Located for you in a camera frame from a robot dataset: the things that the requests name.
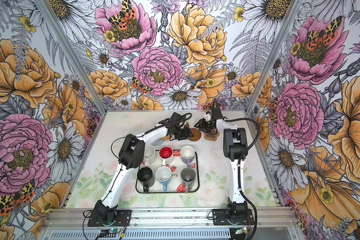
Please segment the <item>paw shaped wooden coaster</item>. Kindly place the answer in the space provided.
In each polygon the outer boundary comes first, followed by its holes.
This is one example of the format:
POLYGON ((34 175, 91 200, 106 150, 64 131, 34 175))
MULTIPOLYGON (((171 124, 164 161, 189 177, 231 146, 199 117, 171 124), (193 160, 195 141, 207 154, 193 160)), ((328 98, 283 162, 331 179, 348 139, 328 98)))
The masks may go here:
POLYGON ((211 134, 204 133, 204 138, 207 141, 215 142, 220 136, 220 132, 218 130, 213 131, 211 134))

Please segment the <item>plain wooden round coaster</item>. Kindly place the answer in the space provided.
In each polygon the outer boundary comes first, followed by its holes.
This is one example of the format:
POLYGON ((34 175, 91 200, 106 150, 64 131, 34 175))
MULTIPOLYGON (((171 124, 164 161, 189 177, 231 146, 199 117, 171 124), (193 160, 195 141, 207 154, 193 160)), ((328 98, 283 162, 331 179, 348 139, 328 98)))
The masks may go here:
POLYGON ((191 128, 190 131, 192 135, 188 137, 189 141, 196 142, 201 138, 202 133, 199 129, 191 128))

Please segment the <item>grey woven round coaster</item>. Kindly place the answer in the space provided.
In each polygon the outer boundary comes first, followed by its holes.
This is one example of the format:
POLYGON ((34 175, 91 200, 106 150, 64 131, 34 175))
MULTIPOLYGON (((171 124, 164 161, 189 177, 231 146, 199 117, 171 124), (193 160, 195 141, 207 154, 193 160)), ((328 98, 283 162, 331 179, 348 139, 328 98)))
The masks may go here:
POLYGON ((151 143, 152 146, 160 146, 164 143, 164 140, 162 139, 157 139, 154 142, 151 143))

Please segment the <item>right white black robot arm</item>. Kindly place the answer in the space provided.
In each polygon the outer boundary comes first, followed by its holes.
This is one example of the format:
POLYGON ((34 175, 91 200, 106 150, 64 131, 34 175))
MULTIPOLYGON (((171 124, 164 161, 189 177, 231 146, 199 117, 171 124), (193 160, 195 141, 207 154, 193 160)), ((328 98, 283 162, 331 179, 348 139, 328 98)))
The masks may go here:
POLYGON ((232 183, 228 204, 225 210, 212 210, 214 225, 255 226, 258 219, 257 209, 244 194, 243 174, 245 159, 260 136, 259 124, 250 118, 229 120, 223 116, 220 107, 216 106, 205 113, 204 117, 195 124, 195 128, 206 134, 211 134, 214 130, 223 134, 223 153, 231 166, 232 183), (256 137, 250 144, 248 143, 246 129, 233 124, 239 121, 252 122, 257 129, 256 137))

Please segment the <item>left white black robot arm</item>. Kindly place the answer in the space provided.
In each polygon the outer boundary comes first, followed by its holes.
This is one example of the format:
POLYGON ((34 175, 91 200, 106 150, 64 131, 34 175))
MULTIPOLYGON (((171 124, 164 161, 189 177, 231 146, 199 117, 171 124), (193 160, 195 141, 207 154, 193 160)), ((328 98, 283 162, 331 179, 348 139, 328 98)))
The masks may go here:
POLYGON ((116 155, 118 168, 110 186, 104 195, 96 202, 91 217, 98 223, 111 225, 116 220, 116 208, 126 181, 135 169, 140 167, 144 160, 146 147, 154 141, 171 135, 175 140, 186 140, 192 133, 185 124, 192 117, 191 113, 180 115, 172 113, 172 116, 160 121, 155 127, 144 133, 123 137, 124 142, 116 155))

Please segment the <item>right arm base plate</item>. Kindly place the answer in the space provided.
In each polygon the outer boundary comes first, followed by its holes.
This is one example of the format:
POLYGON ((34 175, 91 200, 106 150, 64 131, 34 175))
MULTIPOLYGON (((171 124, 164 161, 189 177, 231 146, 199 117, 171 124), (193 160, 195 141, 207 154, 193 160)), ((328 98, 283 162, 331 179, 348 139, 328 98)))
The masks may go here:
POLYGON ((244 213, 231 213, 227 209, 213 209, 212 218, 215 226, 249 226, 255 224, 252 210, 244 213))

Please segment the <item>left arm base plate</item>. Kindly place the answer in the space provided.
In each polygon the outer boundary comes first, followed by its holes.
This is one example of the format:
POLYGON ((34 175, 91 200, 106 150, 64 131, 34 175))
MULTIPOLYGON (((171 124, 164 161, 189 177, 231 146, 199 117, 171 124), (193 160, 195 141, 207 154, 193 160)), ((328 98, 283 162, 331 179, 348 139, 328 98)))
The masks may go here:
POLYGON ((106 213, 93 211, 88 220, 88 227, 128 227, 132 210, 113 210, 106 213))

